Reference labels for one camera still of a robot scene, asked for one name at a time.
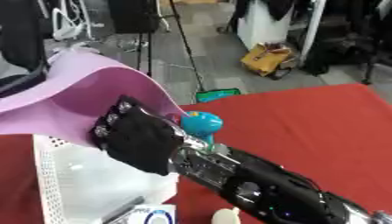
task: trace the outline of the blue toy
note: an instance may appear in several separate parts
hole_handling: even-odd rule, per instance
[[[189,135],[214,144],[214,133],[221,129],[222,119],[207,112],[189,111],[181,117],[181,127]]]

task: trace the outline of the sticker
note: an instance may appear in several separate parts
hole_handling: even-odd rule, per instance
[[[174,224],[174,205],[136,206],[129,215],[128,224]]]
[[[166,220],[166,223],[164,223],[164,224],[173,224],[172,216],[164,210],[155,210],[155,211],[152,211],[151,213],[149,213],[147,215],[147,217],[145,218],[144,224],[154,224],[153,221],[158,217],[161,220],[160,222],[162,222],[162,220]]]
[[[191,111],[191,112],[188,112],[188,115],[189,115],[189,116],[198,116],[198,115],[199,115],[199,112],[197,112],[197,111]]]

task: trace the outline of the blue label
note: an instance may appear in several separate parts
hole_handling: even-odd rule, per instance
[[[154,215],[157,215],[157,214],[159,216],[161,216],[161,215],[166,216],[167,223],[168,224],[173,224],[172,216],[168,212],[166,212],[165,210],[155,210],[155,211],[152,211],[151,213],[149,213],[147,215],[147,218],[145,218],[144,224],[149,224],[149,221],[154,217]]]

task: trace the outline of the green object on floor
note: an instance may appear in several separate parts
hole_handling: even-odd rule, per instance
[[[238,88],[215,89],[196,93],[196,102],[211,102],[231,95],[240,95]]]

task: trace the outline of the tripod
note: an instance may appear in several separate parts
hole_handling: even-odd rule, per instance
[[[169,4],[171,7],[171,11],[172,11],[172,15],[168,15],[168,16],[157,16],[155,13],[153,13],[153,7],[149,7],[149,20],[150,20],[150,24],[152,25],[154,23],[154,19],[162,19],[162,18],[174,18],[176,20],[176,24],[178,26],[179,29],[179,33],[181,35],[181,38],[183,40],[183,44],[185,46],[185,50],[186,53],[188,54],[189,60],[191,62],[191,66],[192,66],[192,70],[195,74],[195,77],[197,79],[198,85],[199,85],[199,91],[205,91],[204,87],[203,87],[203,83],[201,80],[201,76],[199,74],[199,71],[196,67],[196,64],[194,62],[193,59],[193,52],[191,47],[189,46],[189,43],[187,41],[186,35],[184,33],[184,29],[182,27],[182,24],[180,22],[180,16],[179,16],[179,12],[177,11],[176,5],[174,4],[173,0],[169,0]],[[148,45],[148,72],[147,75],[148,76],[152,76],[152,34],[153,31],[149,31],[147,32],[147,41],[149,42]],[[140,70],[140,64],[142,62],[142,48],[143,48],[143,37],[144,37],[144,33],[139,33],[139,41],[138,41],[138,45],[137,45],[137,64],[136,64],[136,69]]]

